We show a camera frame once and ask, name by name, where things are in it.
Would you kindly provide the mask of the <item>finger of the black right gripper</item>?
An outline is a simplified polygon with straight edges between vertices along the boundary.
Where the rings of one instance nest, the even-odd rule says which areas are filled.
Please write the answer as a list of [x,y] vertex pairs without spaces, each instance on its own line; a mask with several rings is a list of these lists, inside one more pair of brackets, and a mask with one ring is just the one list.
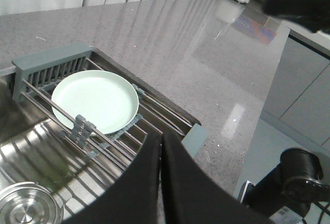
[[264,0],[262,11],[312,33],[329,33],[329,0]]

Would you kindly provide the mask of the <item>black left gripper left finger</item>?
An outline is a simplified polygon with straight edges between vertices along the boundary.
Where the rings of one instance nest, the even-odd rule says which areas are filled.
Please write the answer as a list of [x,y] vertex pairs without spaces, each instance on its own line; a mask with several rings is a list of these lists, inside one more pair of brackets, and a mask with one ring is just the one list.
[[156,223],[160,144],[161,135],[149,133],[115,183],[63,223]]

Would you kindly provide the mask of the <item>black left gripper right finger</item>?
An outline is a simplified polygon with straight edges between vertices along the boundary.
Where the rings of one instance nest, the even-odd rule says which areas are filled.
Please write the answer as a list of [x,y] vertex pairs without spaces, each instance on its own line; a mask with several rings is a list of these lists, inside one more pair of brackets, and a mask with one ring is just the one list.
[[271,223],[215,184],[194,162],[176,134],[164,133],[161,148],[166,223]]

